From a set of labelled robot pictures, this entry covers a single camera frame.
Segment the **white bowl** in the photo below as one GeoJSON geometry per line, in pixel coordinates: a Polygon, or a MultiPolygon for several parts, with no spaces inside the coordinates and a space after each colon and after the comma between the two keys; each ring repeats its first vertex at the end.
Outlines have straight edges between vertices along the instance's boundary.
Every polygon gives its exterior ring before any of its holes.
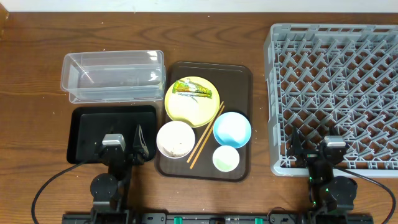
{"type": "Polygon", "coordinates": [[[193,129],[182,121],[170,121],[165,123],[159,129],[156,137],[156,144],[159,152],[170,159],[179,159],[188,155],[193,150],[195,141],[196,137],[193,129]],[[163,149],[164,144],[167,142],[183,142],[188,146],[189,150],[187,154],[182,157],[170,157],[163,149]]]}

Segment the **blue bowl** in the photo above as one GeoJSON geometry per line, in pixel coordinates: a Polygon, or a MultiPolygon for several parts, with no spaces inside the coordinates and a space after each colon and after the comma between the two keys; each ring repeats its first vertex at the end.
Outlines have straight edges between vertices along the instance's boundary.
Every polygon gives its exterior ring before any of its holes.
{"type": "Polygon", "coordinates": [[[213,126],[213,135],[222,146],[239,149],[245,146],[252,134],[249,120],[237,112],[227,112],[219,116],[213,126]]]}

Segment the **small white green cup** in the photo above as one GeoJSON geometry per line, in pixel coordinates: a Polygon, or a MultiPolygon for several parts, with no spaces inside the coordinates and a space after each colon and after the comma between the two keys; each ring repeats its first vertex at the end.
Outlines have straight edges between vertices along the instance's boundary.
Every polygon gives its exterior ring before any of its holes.
{"type": "Polygon", "coordinates": [[[218,147],[212,157],[213,165],[221,172],[231,172],[237,168],[240,156],[238,151],[231,146],[218,147]]]}

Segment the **green snack wrapper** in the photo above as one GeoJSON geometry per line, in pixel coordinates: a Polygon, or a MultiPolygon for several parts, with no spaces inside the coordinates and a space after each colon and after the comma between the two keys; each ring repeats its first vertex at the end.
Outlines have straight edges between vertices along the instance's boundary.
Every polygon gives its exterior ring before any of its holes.
{"type": "Polygon", "coordinates": [[[212,98],[212,91],[201,84],[192,82],[190,79],[177,80],[173,87],[172,93],[189,97],[205,97],[212,98]]]}

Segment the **pile of rice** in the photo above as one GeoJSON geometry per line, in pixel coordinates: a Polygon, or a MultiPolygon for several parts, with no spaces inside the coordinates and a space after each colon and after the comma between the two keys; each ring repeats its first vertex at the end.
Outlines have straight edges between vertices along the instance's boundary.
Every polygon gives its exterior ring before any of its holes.
{"type": "Polygon", "coordinates": [[[163,149],[170,157],[182,157],[189,150],[188,146],[183,142],[167,142],[164,144],[163,149]]]}

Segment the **white tissue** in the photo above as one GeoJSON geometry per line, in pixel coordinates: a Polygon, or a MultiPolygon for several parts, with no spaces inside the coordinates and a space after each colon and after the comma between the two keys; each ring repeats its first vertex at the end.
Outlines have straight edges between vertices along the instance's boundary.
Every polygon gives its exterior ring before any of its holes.
{"type": "Polygon", "coordinates": [[[186,96],[191,98],[194,102],[198,103],[197,99],[196,99],[196,95],[193,95],[191,93],[182,93],[182,96],[186,96]]]}

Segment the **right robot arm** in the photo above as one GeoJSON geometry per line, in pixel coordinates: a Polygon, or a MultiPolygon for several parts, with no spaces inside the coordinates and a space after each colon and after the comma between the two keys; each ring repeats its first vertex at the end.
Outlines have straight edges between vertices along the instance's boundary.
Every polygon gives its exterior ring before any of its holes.
{"type": "Polygon", "coordinates": [[[315,149],[304,148],[298,129],[292,129],[288,155],[296,157],[299,167],[308,169],[308,197],[313,203],[296,218],[296,223],[348,223],[347,213],[354,209],[358,185],[351,178],[333,173],[347,149],[348,144],[335,128],[315,149]]]}

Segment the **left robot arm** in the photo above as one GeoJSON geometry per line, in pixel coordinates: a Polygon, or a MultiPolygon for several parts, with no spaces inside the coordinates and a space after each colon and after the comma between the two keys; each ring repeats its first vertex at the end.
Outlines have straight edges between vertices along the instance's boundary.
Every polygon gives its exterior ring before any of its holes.
{"type": "Polygon", "coordinates": [[[134,223],[127,208],[131,171],[143,165],[149,157],[140,125],[128,146],[122,134],[106,134],[99,150],[99,162],[108,167],[107,173],[97,175],[90,185],[93,196],[91,223],[134,223]]]}

